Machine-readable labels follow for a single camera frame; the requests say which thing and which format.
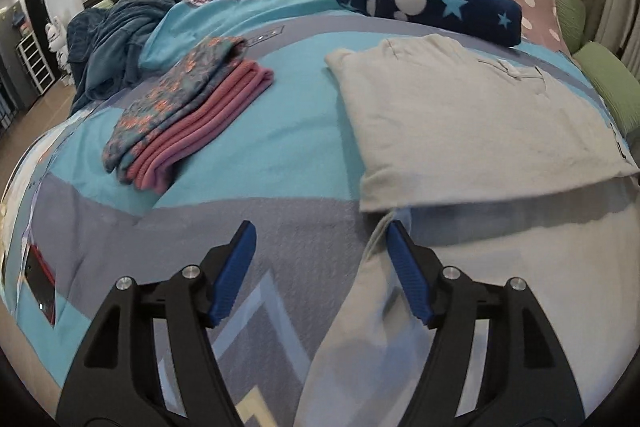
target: blue blanket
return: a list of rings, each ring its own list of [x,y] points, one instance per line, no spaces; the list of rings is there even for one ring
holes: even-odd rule
[[[89,8],[69,23],[69,64],[76,82],[71,114],[140,83],[138,57],[151,33],[179,0],[121,0]]]

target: green pillow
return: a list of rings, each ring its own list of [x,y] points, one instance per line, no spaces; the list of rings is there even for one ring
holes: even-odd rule
[[[640,145],[640,83],[616,56],[597,42],[588,42],[574,59],[603,97],[631,149]]]
[[[574,54],[582,45],[587,8],[581,0],[556,0],[558,22],[566,47]]]

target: navy star pillow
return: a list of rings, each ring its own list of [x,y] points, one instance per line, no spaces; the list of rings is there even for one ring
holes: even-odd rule
[[[337,0],[352,11],[464,33],[501,46],[522,41],[522,8],[514,0]]]

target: blue gripper pad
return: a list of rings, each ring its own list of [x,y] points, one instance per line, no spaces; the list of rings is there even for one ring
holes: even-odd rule
[[[231,313],[244,276],[254,258],[256,241],[255,227],[249,223],[213,285],[214,298],[209,317],[214,326],[220,324],[222,319]]]
[[[386,251],[396,269],[412,313],[426,325],[433,316],[429,284],[396,223],[391,223],[386,229]]]

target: star print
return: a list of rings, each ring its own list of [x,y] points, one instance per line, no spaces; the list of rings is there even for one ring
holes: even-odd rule
[[[500,17],[500,22],[498,22],[498,26],[504,26],[504,28],[507,29],[507,26],[511,24],[511,19],[507,17],[507,12],[505,12],[503,15],[500,15],[498,13],[498,17]]]
[[[441,0],[444,4],[446,4],[446,8],[444,9],[444,13],[442,17],[446,17],[448,15],[455,15],[458,19],[462,20],[462,13],[460,13],[460,8],[465,4],[468,4],[468,1],[465,0]]]

